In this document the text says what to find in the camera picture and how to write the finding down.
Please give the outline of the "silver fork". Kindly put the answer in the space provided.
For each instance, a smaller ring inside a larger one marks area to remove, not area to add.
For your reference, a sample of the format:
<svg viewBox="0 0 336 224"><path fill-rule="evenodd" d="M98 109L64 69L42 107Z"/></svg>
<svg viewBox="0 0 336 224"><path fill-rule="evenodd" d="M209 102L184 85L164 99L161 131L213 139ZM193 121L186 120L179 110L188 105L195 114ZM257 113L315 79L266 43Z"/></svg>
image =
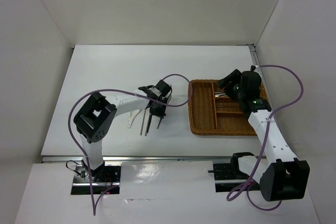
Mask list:
<svg viewBox="0 0 336 224"><path fill-rule="evenodd" d="M227 95L223 95L223 94L221 94L221 95L219 95L219 94L216 94L215 95L215 98L217 99L217 98L227 98L228 96Z"/></svg>
<svg viewBox="0 0 336 224"><path fill-rule="evenodd" d="M215 92L215 96L216 97L223 97L223 96L227 96L227 94L225 92Z"/></svg>

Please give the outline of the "copper table knife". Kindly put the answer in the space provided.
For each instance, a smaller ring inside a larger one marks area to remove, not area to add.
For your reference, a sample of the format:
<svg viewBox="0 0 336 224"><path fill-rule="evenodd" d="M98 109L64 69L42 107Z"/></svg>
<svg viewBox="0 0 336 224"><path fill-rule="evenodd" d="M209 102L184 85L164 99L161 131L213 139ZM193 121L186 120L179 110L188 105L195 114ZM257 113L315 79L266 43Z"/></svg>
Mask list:
<svg viewBox="0 0 336 224"><path fill-rule="evenodd" d="M230 107L239 107L238 104L226 104L226 105L219 105L217 108L230 108Z"/></svg>

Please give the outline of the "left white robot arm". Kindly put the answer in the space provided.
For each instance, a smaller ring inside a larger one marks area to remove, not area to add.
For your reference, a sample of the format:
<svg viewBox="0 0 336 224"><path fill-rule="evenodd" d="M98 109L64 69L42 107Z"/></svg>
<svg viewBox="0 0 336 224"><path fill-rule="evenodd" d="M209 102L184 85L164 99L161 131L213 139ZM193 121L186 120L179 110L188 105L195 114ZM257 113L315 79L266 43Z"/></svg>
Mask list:
<svg viewBox="0 0 336 224"><path fill-rule="evenodd" d="M93 182L104 176L102 140L115 117L132 111L150 110L150 116L164 118L172 94L171 85L160 80L156 85L139 87L139 93L114 95L110 100L100 92L93 93L74 117L85 156L85 175Z"/></svg>

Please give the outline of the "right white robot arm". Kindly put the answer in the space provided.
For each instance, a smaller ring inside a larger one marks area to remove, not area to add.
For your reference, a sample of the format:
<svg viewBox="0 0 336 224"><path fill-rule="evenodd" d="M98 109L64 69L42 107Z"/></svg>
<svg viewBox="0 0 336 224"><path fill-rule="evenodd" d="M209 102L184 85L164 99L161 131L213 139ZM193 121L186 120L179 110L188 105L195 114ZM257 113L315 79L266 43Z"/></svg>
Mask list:
<svg viewBox="0 0 336 224"><path fill-rule="evenodd" d="M261 97L261 76L257 68L252 66L249 71L243 72L236 69L217 82L219 88L239 104L239 109L261 143L258 156L251 153L232 155L230 174L235 178L246 175L247 180L233 188L226 200L233 201L241 193L248 192L254 184L259 185L261 195L267 202L302 199L308 183L309 164L291 150L274 116L278 111L297 103L303 94L273 110L267 99Z"/></svg>

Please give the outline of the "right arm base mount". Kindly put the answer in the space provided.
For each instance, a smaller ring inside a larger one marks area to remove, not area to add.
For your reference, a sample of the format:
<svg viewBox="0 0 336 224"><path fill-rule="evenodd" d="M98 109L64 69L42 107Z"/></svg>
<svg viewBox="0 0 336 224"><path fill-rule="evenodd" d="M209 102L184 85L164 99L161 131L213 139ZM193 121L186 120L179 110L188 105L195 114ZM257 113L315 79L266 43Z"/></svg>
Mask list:
<svg viewBox="0 0 336 224"><path fill-rule="evenodd" d="M233 171L230 163L213 163L208 173L214 177L217 193L228 193L236 186L243 184L249 177L241 172Z"/></svg>

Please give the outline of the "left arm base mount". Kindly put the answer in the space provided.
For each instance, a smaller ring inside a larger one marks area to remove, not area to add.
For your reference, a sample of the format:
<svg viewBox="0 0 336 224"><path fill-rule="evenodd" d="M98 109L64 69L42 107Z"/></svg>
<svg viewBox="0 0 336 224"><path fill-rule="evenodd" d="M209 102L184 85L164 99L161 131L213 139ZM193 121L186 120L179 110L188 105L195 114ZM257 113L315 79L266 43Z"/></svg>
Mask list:
<svg viewBox="0 0 336 224"><path fill-rule="evenodd" d="M89 173L76 161L67 161L65 167L74 173L72 195L90 195ZM108 189L106 194L120 193L121 165L107 165L92 176L92 191L99 195Z"/></svg>

